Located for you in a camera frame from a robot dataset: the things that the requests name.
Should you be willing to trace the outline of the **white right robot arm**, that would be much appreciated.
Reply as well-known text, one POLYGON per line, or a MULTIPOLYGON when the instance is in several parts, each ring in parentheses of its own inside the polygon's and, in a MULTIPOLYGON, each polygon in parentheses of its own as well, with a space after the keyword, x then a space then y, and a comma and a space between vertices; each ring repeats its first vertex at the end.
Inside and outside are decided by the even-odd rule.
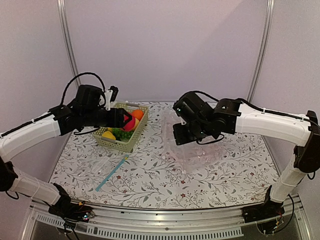
POLYGON ((269 218, 298 183, 320 168, 320 126, 313 111, 293 114, 257 107, 243 98, 222 98, 211 107, 193 90, 182 95, 173 105, 183 123, 173 125, 178 146, 206 137, 219 142, 224 134, 253 134, 285 141, 294 145, 292 157, 273 184, 266 200, 259 206, 262 218, 269 218))

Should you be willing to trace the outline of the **red toy apple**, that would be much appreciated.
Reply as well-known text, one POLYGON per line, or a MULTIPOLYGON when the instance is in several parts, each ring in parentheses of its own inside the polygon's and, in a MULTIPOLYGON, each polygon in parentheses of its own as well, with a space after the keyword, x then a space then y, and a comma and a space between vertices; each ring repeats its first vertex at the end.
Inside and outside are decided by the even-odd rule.
POLYGON ((131 120, 121 129, 125 132, 134 131, 139 125, 139 123, 140 123, 140 120, 132 115, 131 120))

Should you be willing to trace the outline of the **clear pink-zipper zip bag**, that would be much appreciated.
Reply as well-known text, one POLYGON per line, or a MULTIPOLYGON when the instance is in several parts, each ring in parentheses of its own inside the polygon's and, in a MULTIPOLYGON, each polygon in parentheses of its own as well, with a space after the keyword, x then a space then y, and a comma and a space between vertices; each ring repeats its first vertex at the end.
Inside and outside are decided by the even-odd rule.
POLYGON ((227 152, 221 142, 208 145, 199 145, 196 142, 176 145, 173 125, 180 122, 181 119, 174 110, 165 109, 162 113, 161 132, 165 154, 177 162, 183 174, 203 170, 223 159, 227 152))

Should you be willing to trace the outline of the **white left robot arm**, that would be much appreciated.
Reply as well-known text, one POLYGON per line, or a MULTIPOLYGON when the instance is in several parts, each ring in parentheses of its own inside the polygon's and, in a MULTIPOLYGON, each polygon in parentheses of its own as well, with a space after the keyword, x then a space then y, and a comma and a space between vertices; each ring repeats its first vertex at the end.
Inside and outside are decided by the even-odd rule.
POLYGON ((81 85, 70 103, 57 106, 16 128, 0 135, 0 190, 18 193, 40 200, 58 211, 63 217, 70 217, 79 206, 72 203, 68 193, 56 183, 48 183, 48 177, 36 173, 46 163, 53 169, 53 156, 49 144, 56 144, 76 130, 81 134, 86 127, 122 128, 132 119, 123 108, 112 107, 118 88, 111 86, 104 90, 93 85, 81 85))

